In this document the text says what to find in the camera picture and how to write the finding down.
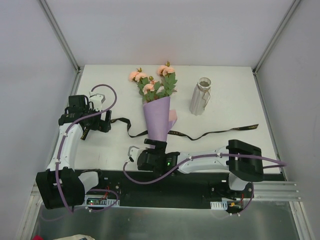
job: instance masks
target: black ribbon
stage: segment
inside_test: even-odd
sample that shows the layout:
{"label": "black ribbon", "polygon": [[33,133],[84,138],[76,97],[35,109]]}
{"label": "black ribbon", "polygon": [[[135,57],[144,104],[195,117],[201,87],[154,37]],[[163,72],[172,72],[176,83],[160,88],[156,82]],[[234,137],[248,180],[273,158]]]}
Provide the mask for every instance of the black ribbon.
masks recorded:
{"label": "black ribbon", "polygon": [[[129,130],[131,128],[131,122],[128,118],[125,118],[125,117],[119,117],[119,118],[115,118],[115,119],[111,119],[111,123],[115,123],[116,121],[120,121],[120,122],[123,122],[126,124],[126,131],[128,132],[128,135],[130,138],[137,138],[137,137],[141,137],[141,136],[144,136],[144,135],[147,135],[148,134],[148,130],[145,130],[137,135],[130,135],[129,133]],[[208,134],[220,134],[220,133],[225,133],[225,132],[228,132],[228,131],[247,131],[247,130],[254,130],[254,129],[257,129],[259,126],[259,124],[255,124],[255,125],[250,125],[250,126],[241,126],[241,127],[234,127],[234,128],[230,128],[229,130],[221,130],[221,131],[208,131],[204,134],[202,134],[200,137],[197,137],[197,138],[192,138],[190,136],[188,136],[187,134],[184,134],[182,132],[179,132],[179,131],[169,131],[168,134],[170,135],[175,135],[175,136],[180,136],[180,137],[187,137],[188,139],[190,139],[191,141],[195,141],[195,140],[198,140]]]}

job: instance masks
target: bouquet wrapper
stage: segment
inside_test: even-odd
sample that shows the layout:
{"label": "bouquet wrapper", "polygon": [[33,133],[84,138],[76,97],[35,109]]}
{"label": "bouquet wrapper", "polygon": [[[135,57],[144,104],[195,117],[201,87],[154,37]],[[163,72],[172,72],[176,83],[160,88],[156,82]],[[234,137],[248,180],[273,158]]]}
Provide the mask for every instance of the bouquet wrapper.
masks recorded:
{"label": "bouquet wrapper", "polygon": [[170,110],[170,97],[166,96],[143,106],[148,138],[167,141],[168,132],[177,121],[176,110]]}

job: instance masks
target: red object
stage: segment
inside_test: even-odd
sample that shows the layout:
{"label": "red object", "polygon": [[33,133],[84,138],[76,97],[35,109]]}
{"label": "red object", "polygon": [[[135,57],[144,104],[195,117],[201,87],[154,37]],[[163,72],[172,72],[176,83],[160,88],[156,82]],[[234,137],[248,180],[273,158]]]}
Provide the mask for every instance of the red object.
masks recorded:
{"label": "red object", "polygon": [[42,237],[36,235],[34,238],[32,238],[32,240],[44,240]]}

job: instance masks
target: gray wall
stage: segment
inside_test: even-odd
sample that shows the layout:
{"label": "gray wall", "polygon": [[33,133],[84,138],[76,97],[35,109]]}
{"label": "gray wall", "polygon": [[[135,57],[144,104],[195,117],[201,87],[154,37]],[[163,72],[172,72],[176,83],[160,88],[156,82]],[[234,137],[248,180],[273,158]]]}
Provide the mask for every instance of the gray wall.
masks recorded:
{"label": "gray wall", "polygon": [[36,0],[0,1],[0,239],[14,239],[75,72]]}
{"label": "gray wall", "polygon": [[258,81],[281,159],[320,239],[320,1],[304,0]]}
{"label": "gray wall", "polygon": [[293,0],[48,0],[85,64],[254,66]]}

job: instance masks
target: gray floor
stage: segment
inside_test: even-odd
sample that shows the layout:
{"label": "gray floor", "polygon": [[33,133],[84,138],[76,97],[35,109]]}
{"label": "gray floor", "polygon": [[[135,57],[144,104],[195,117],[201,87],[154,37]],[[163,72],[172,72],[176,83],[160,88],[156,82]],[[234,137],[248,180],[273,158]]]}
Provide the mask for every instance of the gray floor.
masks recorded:
{"label": "gray floor", "polygon": [[[53,219],[63,208],[40,209]],[[115,207],[100,213],[77,210],[60,220],[38,217],[33,235],[52,240],[76,234],[96,240],[298,240],[287,202],[254,201],[240,216],[200,209]]]}

